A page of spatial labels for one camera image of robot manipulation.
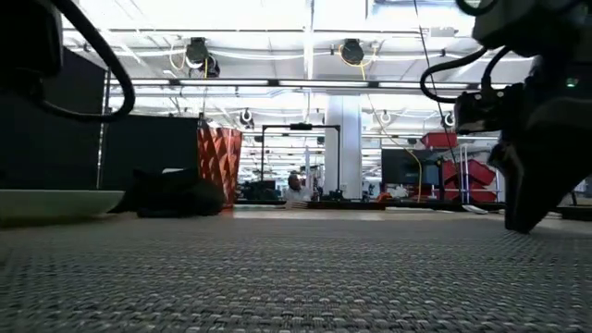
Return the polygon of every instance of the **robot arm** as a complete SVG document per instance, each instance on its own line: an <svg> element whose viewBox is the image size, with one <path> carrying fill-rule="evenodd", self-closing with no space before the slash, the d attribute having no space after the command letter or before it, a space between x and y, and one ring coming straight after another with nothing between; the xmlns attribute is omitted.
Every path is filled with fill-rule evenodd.
<svg viewBox="0 0 592 333"><path fill-rule="evenodd" d="M455 103L458 133L500 131L489 163L506 181L505 225L528 233L592 173L590 165L567 162L582 153L578 143L592 133L592 25L586 22L587 1L484 0L469 11L475 16L473 37L483 49L429 68L422 76L422 89L441 103ZM465 92L451 101L426 88L428 75L464 66L499 47L485 70L481 92ZM535 56L531 73L524 82L494 90L491 72L509 52Z"/></svg>

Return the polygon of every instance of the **white bowl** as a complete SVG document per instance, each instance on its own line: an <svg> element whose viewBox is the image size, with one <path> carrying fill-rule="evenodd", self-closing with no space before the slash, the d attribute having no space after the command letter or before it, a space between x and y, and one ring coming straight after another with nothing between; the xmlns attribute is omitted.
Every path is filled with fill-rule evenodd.
<svg viewBox="0 0 592 333"><path fill-rule="evenodd" d="M113 209L123 191L0 190L0 220L98 216Z"/></svg>

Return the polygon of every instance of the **yellow cable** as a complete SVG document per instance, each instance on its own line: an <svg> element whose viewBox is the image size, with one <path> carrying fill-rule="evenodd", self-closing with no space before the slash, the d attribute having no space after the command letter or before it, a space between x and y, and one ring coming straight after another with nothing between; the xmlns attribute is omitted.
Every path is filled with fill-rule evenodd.
<svg viewBox="0 0 592 333"><path fill-rule="evenodd" d="M382 124L382 120L380 120L380 117L378 116L378 114L376 113L376 110L374 109L374 106L372 105L372 100L370 99L370 95L367 94L366 95L368 97L368 101L370 101L370 105L372 106L372 112L374 113L374 117L376 118L376 120L378 121L378 125L380 125L380 128L382 129L382 132L393 142L395 143L395 145L397 145L398 147L402 148L405 152L409 153L409 155L411 155L413 157L413 159L415 160L415 162L417 162L417 166L419 167L419 181L417 184L417 202L421 203L422 200L422 176L423 176L423 169L422 169L422 163L420 162L419 158L417 158L417 156L415 156L414 153L412 153L409 149L401 146L398 142L392 140L392 137L387 133L387 129L385 129L385 126Z"/></svg>

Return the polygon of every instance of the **person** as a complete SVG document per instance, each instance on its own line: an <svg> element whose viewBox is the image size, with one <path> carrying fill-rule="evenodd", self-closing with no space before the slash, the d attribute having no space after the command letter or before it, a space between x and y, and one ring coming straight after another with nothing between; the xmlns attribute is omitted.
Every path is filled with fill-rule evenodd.
<svg viewBox="0 0 592 333"><path fill-rule="evenodd" d="M386 200L392 199L392 195L387 192L387 184L380 183L380 194L378 194L378 198L376 199L379 203L383 203Z"/></svg>
<svg viewBox="0 0 592 333"><path fill-rule="evenodd" d="M285 193L287 202L309 202L313 198L313 192L303 187L298 179L298 175L291 174L288 177L288 189Z"/></svg>

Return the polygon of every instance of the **black cable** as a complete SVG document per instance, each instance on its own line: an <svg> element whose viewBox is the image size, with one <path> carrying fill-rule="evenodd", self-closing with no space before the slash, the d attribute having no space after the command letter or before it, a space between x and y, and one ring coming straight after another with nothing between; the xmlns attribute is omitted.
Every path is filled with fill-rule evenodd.
<svg viewBox="0 0 592 333"><path fill-rule="evenodd" d="M66 117L85 122L104 122L109 123L123 118L133 109L136 102L136 95L133 90L130 76L123 68L119 59L109 47L109 44L96 30L93 24L84 16L82 11L74 4L72 0L52 0L54 6L61 11L72 25L80 32L89 44L94 48L97 54L103 59L106 65L113 72L121 90L123 91L124 101L119 110L110 115L89 115L67 110L65 108L53 105L45 100L37 101L38 106L45 112L55 116Z"/></svg>
<svg viewBox="0 0 592 333"><path fill-rule="evenodd" d="M415 6L415 15L417 16L417 22L418 22L418 26L419 26L419 31L421 32L421 31L423 31L423 29L422 29L421 21L419 19L419 9L417 8L417 0L413 0L413 5ZM431 67L430 67L430 63L429 63L429 56L427 55L426 39L424 38L424 34L423 33L420 33L420 36L421 36L421 39L422 39L422 46L424 47L425 61L427 63L427 67L428 67L427 70L429 70ZM466 59L466 58L471 58L472 59L474 57L475 60L470 61L468 63L468 64L470 64L470 63L476 61L482 55L484 55L486 53L486 51L487 51L487 49L483 48L483 49L479 50L478 52L476 52L476 53L474 53L472 55L468 55L468 56L466 56L466 57L464 57L462 59L451 61L451 63L454 63L455 61L457 61L457 62L458 61L462 61L463 62L463 61L465 61L464 59ZM422 75L422 78L424 79L423 86L424 87L426 86L426 78L427 78L427 75L429 75L430 76L430 79L432 80L432 86L434 87L434 93L436 93L435 96L438 97L438 91L436 90L436 83L434 81L434 76L432 75L432 73L428 73L426 75L426 72L424 72L424 75ZM442 105L440 104L439 101L436 101L436 102L438 102L438 111L440 113L441 121L442 121L442 123L444 123L446 117L444 116L444 112L442 111ZM444 128L444 134L446 134L446 141L448 142L448 147L450 149L450 155L452 156L452 163L454 164L454 168L456 169L457 181L459 182L458 183L459 195L460 195L460 198L462 199L462 197L463 197L463 190L461 189L461 185L463 184L463 179L461 178L460 166L456 164L456 156L454 156L454 148L452 148L452 143L450 142L450 137L448 135L448 130L444 126L443 126L443 128Z"/></svg>
<svg viewBox="0 0 592 333"><path fill-rule="evenodd" d="M434 83L434 76L433 76L434 73L440 72L442 70L459 68L459 67L474 63L478 58L480 58L481 56L483 56L487 52L487 49L485 47L483 47L479 51L472 53L470 55L467 55L465 57L462 57L460 59L452 60L449 62L445 62L443 64L437 64L437 65L434 65L433 67L430 67L429 57L427 56L427 48L426 48L426 42L424 40L424 35L421 34L421 36L422 36L422 43L424 44L424 49L425 49L425 59L427 61L427 65L428 65L428 69L425 70L425 72L422 74L421 78L419 79L419 87L422 90L422 93L424 93L425 96L427 96L429 99L434 100L438 103L445 103L445 104L456 103L456 98L438 96L438 92L436 91L436 84L434 84L434 92L430 92L429 89L426 87L427 77L430 77L432 80L432 83Z"/></svg>
<svg viewBox="0 0 592 333"><path fill-rule="evenodd" d="M478 17L487 14L490 12L495 5L498 4L499 0L491 0L489 5L484 7L473 7L466 3L466 0L456 0L456 6L466 15L470 15L472 17Z"/></svg>
<svg viewBox="0 0 592 333"><path fill-rule="evenodd" d="M499 61L506 56L511 51L511 48L508 46L504 46L496 55L494 55L485 71L483 72L483 77L481 77L481 90L484 89L491 89L491 73L493 72L493 68L499 63Z"/></svg>

